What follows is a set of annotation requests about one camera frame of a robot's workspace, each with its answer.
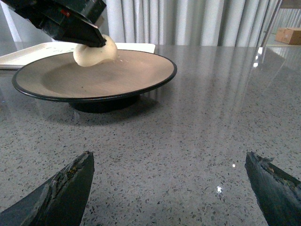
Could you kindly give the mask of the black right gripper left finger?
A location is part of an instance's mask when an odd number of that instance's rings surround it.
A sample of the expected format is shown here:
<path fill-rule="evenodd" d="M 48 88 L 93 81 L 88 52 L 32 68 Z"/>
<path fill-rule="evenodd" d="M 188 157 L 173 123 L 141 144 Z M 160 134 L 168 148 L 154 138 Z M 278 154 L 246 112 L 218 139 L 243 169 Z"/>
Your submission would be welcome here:
<path fill-rule="evenodd" d="M 94 177 L 94 155 L 84 152 L 0 214 L 2 226 L 78 226 Z"/>

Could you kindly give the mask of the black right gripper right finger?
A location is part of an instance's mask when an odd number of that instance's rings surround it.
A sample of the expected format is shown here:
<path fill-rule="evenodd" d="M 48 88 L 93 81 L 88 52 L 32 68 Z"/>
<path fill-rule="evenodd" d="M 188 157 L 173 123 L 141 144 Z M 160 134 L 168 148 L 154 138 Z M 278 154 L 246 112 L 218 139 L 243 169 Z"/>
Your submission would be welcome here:
<path fill-rule="evenodd" d="M 269 226 L 301 224 L 301 182 L 276 167 L 272 159 L 246 154 L 245 169 Z"/>

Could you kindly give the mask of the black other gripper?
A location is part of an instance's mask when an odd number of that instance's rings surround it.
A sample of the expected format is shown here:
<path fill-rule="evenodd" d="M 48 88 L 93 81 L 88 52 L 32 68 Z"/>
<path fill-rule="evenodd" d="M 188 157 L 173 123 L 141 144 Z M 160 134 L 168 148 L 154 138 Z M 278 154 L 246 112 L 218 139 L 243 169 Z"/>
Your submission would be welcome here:
<path fill-rule="evenodd" d="M 97 48 L 106 44 L 96 25 L 106 8 L 102 0 L 4 0 L 3 3 L 54 40 Z"/>

